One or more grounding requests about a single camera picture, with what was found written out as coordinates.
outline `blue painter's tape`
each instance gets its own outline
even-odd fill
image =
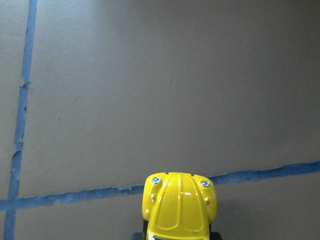
[[[291,164],[264,170],[247,170],[228,172],[222,175],[209,176],[214,184],[230,184],[245,181],[263,180],[270,178],[294,176],[320,172],[320,161]],[[51,194],[47,196],[33,196],[0,200],[0,211],[10,211],[23,208],[34,208],[60,202],[61,204],[74,203],[84,200],[104,199],[112,196],[142,194],[144,185],[133,185],[125,188],[115,186],[94,188],[75,192]]]
[[[19,174],[21,170],[21,160],[23,153],[23,137],[25,133],[25,122],[28,103],[28,86],[30,84],[30,71],[32,62],[32,50],[35,35],[37,0],[30,0],[28,20],[25,34],[25,45],[22,62],[23,84],[19,91],[18,111],[15,123],[14,146],[15,153],[12,156],[10,183],[8,199],[14,200],[19,196]],[[16,210],[8,210],[5,215],[4,240],[13,240],[15,238]]]

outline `gray floor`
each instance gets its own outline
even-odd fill
[[[28,3],[0,7],[5,199]],[[19,196],[318,161],[319,11],[318,1],[38,0]],[[216,229],[224,240],[318,239],[319,180],[219,185]],[[130,239],[141,197],[20,209],[15,238]]]

